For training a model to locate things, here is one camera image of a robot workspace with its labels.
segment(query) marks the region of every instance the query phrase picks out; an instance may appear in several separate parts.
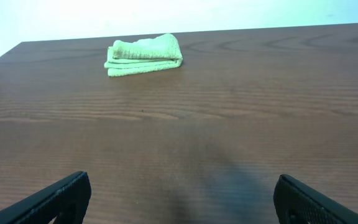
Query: washcloth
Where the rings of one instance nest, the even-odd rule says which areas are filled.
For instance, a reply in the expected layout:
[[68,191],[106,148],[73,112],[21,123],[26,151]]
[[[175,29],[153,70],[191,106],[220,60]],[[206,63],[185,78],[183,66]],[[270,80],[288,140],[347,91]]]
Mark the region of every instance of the washcloth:
[[104,67],[110,77],[118,77],[176,68],[182,61],[178,40],[172,34],[164,34],[134,43],[116,40],[108,48]]

